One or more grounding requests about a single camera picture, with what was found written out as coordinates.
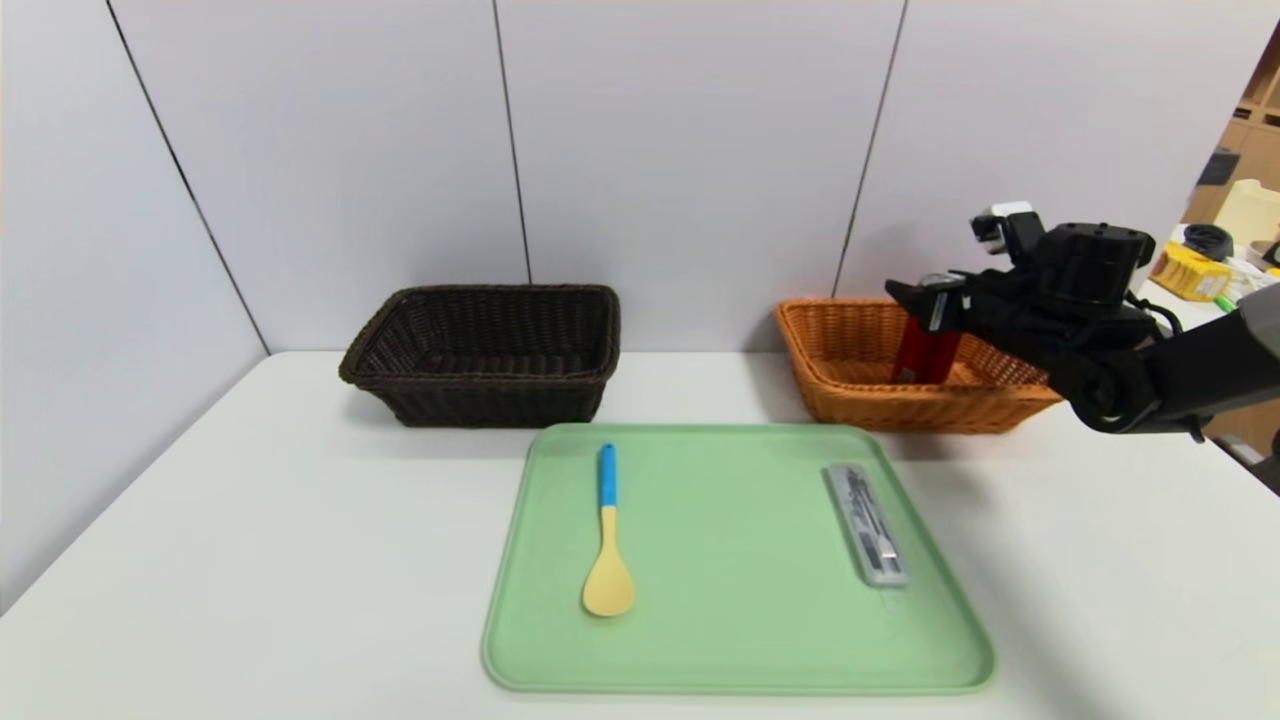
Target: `green tray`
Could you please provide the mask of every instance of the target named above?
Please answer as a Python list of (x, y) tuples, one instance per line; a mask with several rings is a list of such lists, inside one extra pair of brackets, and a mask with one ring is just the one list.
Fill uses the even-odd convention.
[[(626, 615), (581, 606), (596, 454), (618, 448)], [(823, 469), (867, 468), (910, 584), (865, 584)], [(547, 429), (525, 465), (484, 635), (513, 691), (924, 694), (980, 688), (995, 653), (888, 460), (842, 425)]]

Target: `white wall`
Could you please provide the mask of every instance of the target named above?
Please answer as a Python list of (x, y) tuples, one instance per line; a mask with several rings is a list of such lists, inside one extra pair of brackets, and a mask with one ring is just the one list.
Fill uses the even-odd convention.
[(490, 0), (114, 4), (273, 352), (527, 281)]
[(4, 18), (0, 609), (264, 356), (106, 5)]
[(780, 347), (828, 296), (901, 0), (499, 0), (534, 282), (628, 350)]
[(1006, 200), (1164, 241), (1277, 17), (1275, 0), (911, 1), (838, 293), (1007, 264), (968, 225)]

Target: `spoon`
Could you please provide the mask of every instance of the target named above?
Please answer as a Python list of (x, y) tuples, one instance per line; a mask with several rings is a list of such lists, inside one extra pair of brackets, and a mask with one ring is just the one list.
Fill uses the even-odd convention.
[(600, 448), (600, 553), (586, 577), (582, 606), (591, 615), (613, 618), (631, 609), (636, 597), (631, 573), (618, 552), (618, 451)]

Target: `wicker basket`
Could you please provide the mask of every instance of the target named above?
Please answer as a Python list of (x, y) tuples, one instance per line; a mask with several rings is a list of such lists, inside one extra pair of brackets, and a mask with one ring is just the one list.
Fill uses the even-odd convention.
[(822, 423), (1002, 433), (1061, 400), (1042, 370), (973, 336), (946, 383), (888, 384), (908, 320), (892, 300), (790, 300), (777, 319), (800, 395)]
[(338, 375), (410, 427), (586, 423), (618, 364), (618, 296), (604, 286), (402, 290)]

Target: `orange wicker basket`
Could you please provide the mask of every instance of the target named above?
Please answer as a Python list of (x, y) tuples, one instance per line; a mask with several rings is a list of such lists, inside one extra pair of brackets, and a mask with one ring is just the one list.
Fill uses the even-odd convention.
[(965, 336), (943, 384), (888, 384), (908, 315), (892, 300), (777, 307), (800, 395), (820, 423), (870, 430), (1002, 433), (1062, 400), (1043, 370)]

